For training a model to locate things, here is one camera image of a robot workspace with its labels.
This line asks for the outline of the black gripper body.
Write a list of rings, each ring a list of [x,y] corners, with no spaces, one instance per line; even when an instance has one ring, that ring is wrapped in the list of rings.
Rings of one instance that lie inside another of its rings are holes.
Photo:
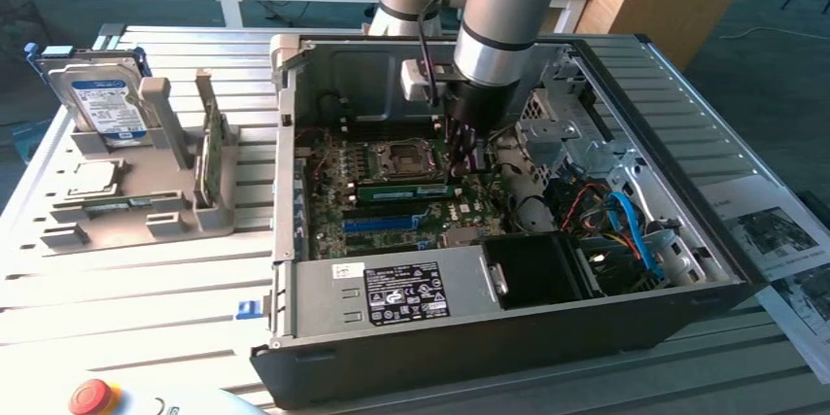
[[[471,81],[445,83],[447,136],[467,126],[478,135],[487,135],[507,114],[519,82],[486,86]]]

